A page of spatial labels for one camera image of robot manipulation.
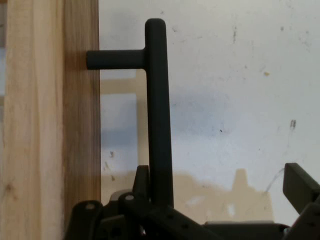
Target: screw hole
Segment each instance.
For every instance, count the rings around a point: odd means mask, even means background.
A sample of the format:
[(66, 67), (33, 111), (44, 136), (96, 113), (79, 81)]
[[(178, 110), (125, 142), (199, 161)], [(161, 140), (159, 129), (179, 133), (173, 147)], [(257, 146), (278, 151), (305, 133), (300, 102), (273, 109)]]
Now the screw hole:
[(189, 225), (185, 223), (185, 224), (182, 224), (181, 227), (182, 227), (183, 229), (188, 229), (188, 228), (189, 228)]
[(307, 225), (311, 228), (314, 228), (316, 226), (314, 222), (308, 222)]

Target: metal bar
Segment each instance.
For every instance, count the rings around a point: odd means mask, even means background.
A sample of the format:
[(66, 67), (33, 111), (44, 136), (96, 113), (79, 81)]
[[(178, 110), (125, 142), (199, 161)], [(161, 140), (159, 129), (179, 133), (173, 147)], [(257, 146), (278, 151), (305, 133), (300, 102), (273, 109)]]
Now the metal bar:
[(86, 53), (86, 66), (89, 70), (98, 69), (143, 69), (144, 50), (101, 50)]
[(155, 205), (174, 206), (166, 24), (145, 24), (150, 196)]
[(145, 69), (149, 136), (150, 198), (174, 206), (166, 24), (149, 19), (145, 49), (87, 52), (87, 68)]

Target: wooden post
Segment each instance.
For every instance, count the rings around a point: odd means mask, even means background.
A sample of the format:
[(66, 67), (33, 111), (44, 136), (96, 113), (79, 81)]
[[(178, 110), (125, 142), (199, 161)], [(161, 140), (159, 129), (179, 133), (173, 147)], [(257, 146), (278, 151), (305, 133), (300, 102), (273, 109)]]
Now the wooden post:
[(8, 1), (0, 239), (62, 239), (101, 198), (98, 21), (98, 0)]

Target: t-shaped handle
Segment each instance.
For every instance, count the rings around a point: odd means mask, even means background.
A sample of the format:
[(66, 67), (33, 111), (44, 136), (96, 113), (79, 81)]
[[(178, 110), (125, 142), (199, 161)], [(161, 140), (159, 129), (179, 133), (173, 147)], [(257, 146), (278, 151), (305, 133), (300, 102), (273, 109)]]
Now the t-shaped handle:
[(145, 23), (142, 50), (88, 51), (87, 68), (146, 71), (151, 202), (174, 206), (166, 24)]

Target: black handle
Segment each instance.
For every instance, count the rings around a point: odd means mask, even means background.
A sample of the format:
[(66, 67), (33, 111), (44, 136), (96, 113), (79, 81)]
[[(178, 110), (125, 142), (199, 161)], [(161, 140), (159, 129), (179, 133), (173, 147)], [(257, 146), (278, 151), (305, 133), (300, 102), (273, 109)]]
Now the black handle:
[(173, 207), (166, 23), (162, 19), (149, 19), (145, 23), (145, 48), (142, 50), (88, 51), (86, 61), (90, 70), (146, 71), (150, 197), (155, 205)]

